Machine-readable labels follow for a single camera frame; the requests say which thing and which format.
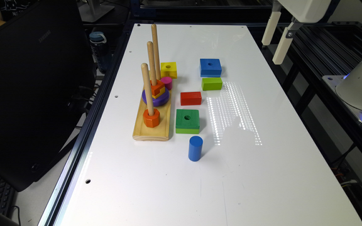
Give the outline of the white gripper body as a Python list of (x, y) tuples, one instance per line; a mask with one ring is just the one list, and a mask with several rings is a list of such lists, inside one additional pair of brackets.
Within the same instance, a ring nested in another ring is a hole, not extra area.
[(331, 0), (278, 0), (299, 22), (316, 23), (325, 15)]

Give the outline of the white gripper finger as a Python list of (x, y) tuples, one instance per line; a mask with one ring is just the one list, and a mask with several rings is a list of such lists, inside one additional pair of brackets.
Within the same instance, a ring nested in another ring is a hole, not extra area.
[(273, 63), (275, 65), (281, 65), (285, 59), (285, 56), (290, 48), (293, 38), (303, 23), (291, 22), (288, 27), (283, 31), (282, 37), (279, 41), (275, 54), (273, 56)]
[(270, 18), (267, 22), (265, 32), (263, 34), (261, 43), (263, 46), (268, 46), (271, 43), (271, 40), (273, 38), (274, 32), (276, 30), (278, 21), (280, 19), (281, 12), (280, 11), (272, 11)]

